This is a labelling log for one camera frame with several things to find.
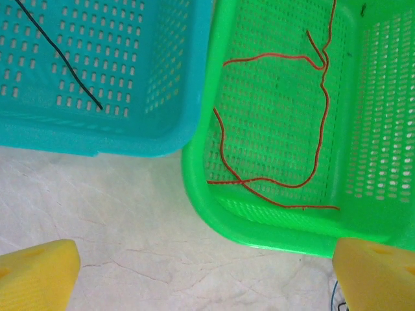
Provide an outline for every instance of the wire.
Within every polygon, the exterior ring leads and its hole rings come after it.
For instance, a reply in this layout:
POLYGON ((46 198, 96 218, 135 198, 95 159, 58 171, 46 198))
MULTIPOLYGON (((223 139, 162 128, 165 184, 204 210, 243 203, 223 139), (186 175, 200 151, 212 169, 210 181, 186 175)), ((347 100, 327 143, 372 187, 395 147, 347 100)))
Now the wire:
POLYGON ((327 76, 327 72, 329 71, 329 67, 330 67, 330 58, 329 55, 327 53, 327 48, 330 46, 330 43, 333 39, 333 21, 334 21, 334 17, 335 17, 335 9, 337 6, 337 0, 333 0, 333 8, 331 10, 331 16, 330 16, 330 21, 329 21, 329 37, 327 39, 327 43, 324 45, 323 49, 322 49, 322 53, 318 50, 313 38, 311 37, 310 32, 307 30, 307 36, 311 42, 311 45, 313 46, 313 48, 315 49, 315 51, 317 52, 319 58, 321 59, 323 66, 319 67, 317 66, 308 56, 304 56, 304 55, 300 55, 300 56, 289 56, 289 55, 284 55, 284 54, 279 54, 279 53, 264 53, 264 54, 260 54, 259 56, 254 56, 251 58, 239 58, 239 59, 234 59, 234 60, 228 60, 227 62, 224 63, 224 67, 226 67, 227 65, 231 64, 231 63, 238 63, 238 62, 251 62, 254 60, 258 60, 264 57, 278 57, 278 58, 284 58, 284 59, 288 59, 288 60, 306 60, 308 61, 316 70, 323 70, 323 75, 322 75, 322 79, 321 79, 321 83, 320 83, 320 87, 324 93, 324 96, 326 98, 326 107, 324 110, 324 114, 322 116, 322 121, 320 124, 320 132, 319 132, 319 139, 318 139, 318 145, 316 148, 316 154, 314 157, 314 167, 312 172, 310 173, 309 177, 303 181, 300 184, 297 185, 289 185, 286 183, 282 183, 280 181, 277 181, 275 179, 272 178, 266 178, 266 177, 259 177, 259 178, 251 178, 251 179, 241 179, 239 177, 239 175, 236 173, 236 171, 234 171, 234 169, 231 168, 231 166, 229 166, 225 156, 224 156, 224 141, 225 141, 225 127, 223 125, 222 119, 220 117, 219 112, 217 111, 216 108, 213 108, 213 111, 219 121, 220 124, 220 128, 222 131, 222 138, 221 138, 221 143, 220 143, 220 156, 222 158, 222 162, 225 164, 226 168, 237 178, 236 181, 208 181, 209 184, 211 185, 242 185, 244 188, 246 188, 247 190, 249 190, 250 192, 254 193, 256 196, 259 196, 260 198, 264 199, 265 201, 272 203, 274 205, 277 205, 279 207, 284 207, 284 208, 316 208, 316 209, 336 209, 336 210, 340 210, 338 207, 335 206, 325 206, 325 205, 283 205, 280 204, 278 202, 275 202, 267 197, 265 197, 264 195, 258 193, 257 191, 255 191, 254 189, 252 189, 251 187, 249 187, 247 185, 247 183, 251 183, 251 182, 255 182, 255 181, 269 181, 271 183, 274 183, 276 185, 279 185, 281 187, 285 187, 285 188, 289 188, 289 189, 297 189, 300 187, 305 186, 306 184, 308 184, 308 182, 310 182, 314 175, 316 174, 317 168, 318 168, 318 160, 320 157, 320 151, 322 148, 322 144, 323 144, 323 137, 324 137, 324 126, 326 124, 326 120, 327 120, 327 116, 329 113, 329 107, 330 107, 330 96, 329 93, 325 87, 325 82, 326 82, 326 76, 327 76))
POLYGON ((223 121, 219 115, 219 112, 217 111, 216 108, 213 108, 213 112, 216 115, 216 118, 219 121, 219 125, 220 125, 220 129, 222 131, 222 138, 220 140, 220 158, 222 159, 222 162, 224 163, 225 167, 238 179, 238 181, 240 181, 241 185, 248 191, 250 191, 251 193, 255 194, 256 196, 260 197, 261 199, 264 199, 265 201, 267 201, 268 203, 271 203, 273 205, 277 205, 279 207, 285 208, 285 209, 306 209, 306 208, 312 208, 312 209, 336 209, 339 210, 338 207, 336 206, 325 206, 325 205, 283 205, 280 204, 278 202, 275 202, 269 198, 267 198, 266 196, 260 194, 259 192, 257 192, 256 190, 254 190, 253 188, 249 187, 246 183, 244 183, 241 179, 241 177, 239 177, 238 173, 236 173, 236 171, 234 171, 234 169, 232 169, 232 167, 228 164, 228 161, 225 158, 224 155, 224 144, 225 144, 225 127, 223 124, 223 121))
POLYGON ((338 286, 338 281, 336 281, 335 287, 333 287, 333 293, 331 293, 330 311, 333 311, 333 308, 334 308, 337 286, 338 286))
POLYGON ((26 16, 30 19, 30 21, 33 23, 33 25, 36 26, 36 28, 40 31, 40 33, 45 37, 45 39, 49 42, 50 45, 55 49, 55 51, 59 54, 59 56, 63 59, 65 62, 67 68, 75 78, 75 80, 78 82, 79 86, 85 91, 85 93, 88 94, 88 96, 96 103, 96 105, 99 107, 99 109, 103 109, 101 103, 95 98, 95 96, 92 95, 92 93, 86 88, 84 83, 78 78, 77 74, 73 70, 71 64, 67 61, 65 55, 62 53, 62 51, 59 49, 59 47, 50 39, 50 37, 46 34, 46 32, 42 29, 42 27, 38 24, 38 22, 31 16, 30 12, 26 9, 25 5, 20 0, 15 0, 16 3, 20 6, 20 8, 24 11, 26 16))

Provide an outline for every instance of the blue cable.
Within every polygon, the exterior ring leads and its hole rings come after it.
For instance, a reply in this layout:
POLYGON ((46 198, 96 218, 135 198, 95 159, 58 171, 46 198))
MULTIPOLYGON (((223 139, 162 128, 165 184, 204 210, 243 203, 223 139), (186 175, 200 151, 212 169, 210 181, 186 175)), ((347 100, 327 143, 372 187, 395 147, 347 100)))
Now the blue cable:
POLYGON ((338 281, 336 281, 335 287, 333 288, 333 293, 331 294, 330 311, 333 311, 333 307, 335 304, 335 293, 336 293, 337 285, 338 285, 338 281))

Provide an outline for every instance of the plastic basket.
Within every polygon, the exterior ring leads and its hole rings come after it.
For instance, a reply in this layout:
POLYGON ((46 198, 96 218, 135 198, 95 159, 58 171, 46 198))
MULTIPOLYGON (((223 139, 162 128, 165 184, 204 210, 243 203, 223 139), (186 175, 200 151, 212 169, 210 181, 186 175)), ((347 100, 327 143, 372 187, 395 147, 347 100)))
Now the plastic basket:
POLYGON ((162 156, 199 118, 206 0, 26 0, 104 109, 13 0, 0 3, 0 144, 92 156, 162 156))
POLYGON ((415 4, 339 0, 328 48, 331 108, 314 179, 300 189, 251 186, 282 204, 336 205, 340 211, 283 209, 235 180, 297 184, 314 163, 324 95, 321 73, 307 62, 263 58, 305 54, 319 63, 332 0, 222 0, 217 3, 207 63, 202 121, 183 152, 187 193, 199 215, 225 237, 249 246, 330 257, 338 238, 364 238, 415 249, 415 4))

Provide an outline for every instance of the white floor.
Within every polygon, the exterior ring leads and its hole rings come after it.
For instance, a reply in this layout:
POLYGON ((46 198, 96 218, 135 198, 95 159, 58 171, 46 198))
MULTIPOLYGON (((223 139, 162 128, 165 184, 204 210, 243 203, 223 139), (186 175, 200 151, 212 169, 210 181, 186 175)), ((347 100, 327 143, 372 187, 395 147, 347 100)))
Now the white floor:
POLYGON ((0 254, 75 240, 69 310, 329 310, 331 261, 216 234, 187 199, 179 154, 0 148, 0 214, 0 254))

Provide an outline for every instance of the red wire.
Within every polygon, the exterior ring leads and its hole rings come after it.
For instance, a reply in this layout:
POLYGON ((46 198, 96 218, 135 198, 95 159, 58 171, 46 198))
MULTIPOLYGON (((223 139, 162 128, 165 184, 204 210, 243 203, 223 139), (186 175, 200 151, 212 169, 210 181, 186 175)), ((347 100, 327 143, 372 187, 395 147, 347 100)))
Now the red wire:
POLYGON ((231 63, 237 63, 237 62, 251 62, 254 60, 258 60, 260 58, 264 58, 264 57, 269 57, 269 56, 273 56, 273 57, 278 57, 278 58, 284 58, 284 59, 289 59, 289 60, 307 60, 316 70, 323 70, 323 75, 322 75, 322 81, 320 83, 320 87, 322 89, 322 91, 324 92, 324 96, 326 98, 326 108, 324 110, 324 114, 322 117, 322 122, 320 125, 320 135, 319 135, 319 140, 318 140, 318 145, 317 145, 317 149, 316 149, 316 155, 314 158, 314 167, 313 167, 313 171, 311 172, 310 176, 302 183, 298 184, 298 185, 288 185, 285 183, 281 183, 275 179, 272 178, 266 178, 266 177, 260 177, 260 178, 251 178, 251 179, 241 179, 238 175, 238 173, 236 173, 236 171, 234 171, 234 169, 232 169, 231 166, 229 166, 225 155, 224 155, 224 142, 225 142, 225 127, 223 124, 223 121, 219 115, 219 112, 217 111, 216 108, 213 108, 213 112, 215 113, 219 124, 220 124, 220 128, 222 131, 222 139, 220 142, 220 157, 222 158, 222 162, 224 163, 224 165, 226 166, 226 168, 238 179, 237 181, 208 181, 209 184, 212 185, 242 185, 244 188, 246 188, 247 190, 249 190, 250 192, 254 193, 256 196, 259 196, 260 198, 264 199, 265 201, 277 205, 279 207, 284 207, 287 209, 292 209, 292 208, 315 208, 315 209, 336 209, 339 210, 338 207, 335 206, 325 206, 325 205, 283 205, 280 204, 278 202, 272 201, 271 199, 265 197, 264 195, 258 193, 257 191, 255 191, 254 189, 252 189, 251 187, 249 187, 247 185, 247 183, 251 183, 254 181, 269 181, 271 183, 274 183, 276 185, 279 185, 281 187, 285 187, 285 188, 289 188, 289 189, 297 189, 300 187, 305 186, 306 184, 308 184, 308 182, 310 182, 312 180, 312 178, 314 177, 314 175, 316 174, 317 168, 318 168, 318 160, 320 157, 320 151, 322 148, 322 144, 323 144, 323 136, 324 136, 324 126, 326 123, 326 119, 327 119, 327 115, 329 113, 329 107, 330 107, 330 96, 329 93, 325 87, 325 82, 326 82, 326 76, 327 76, 327 72, 329 70, 329 65, 330 65, 330 58, 329 55, 326 51, 326 49, 329 47, 332 38, 333 38, 333 20, 334 20, 334 16, 335 16, 335 9, 336 9, 336 5, 337 5, 337 0, 333 0, 333 8, 331 10, 331 17, 330 17, 330 22, 329 22, 329 37, 327 40, 327 43, 324 45, 322 52, 324 54, 324 57, 326 58, 326 60, 324 60, 322 54, 320 53, 320 51, 318 50, 313 38, 311 37, 310 32, 307 30, 307 36, 311 42, 311 45, 313 46, 313 48, 315 49, 315 51, 317 52, 319 58, 321 59, 323 66, 319 67, 317 66, 308 56, 289 56, 289 55, 284 55, 284 54, 278 54, 278 53, 265 53, 265 54, 261 54, 259 56, 255 56, 255 57, 251 57, 251 58, 239 58, 239 59, 234 59, 234 60, 228 60, 227 62, 224 63, 224 67, 231 64, 231 63))

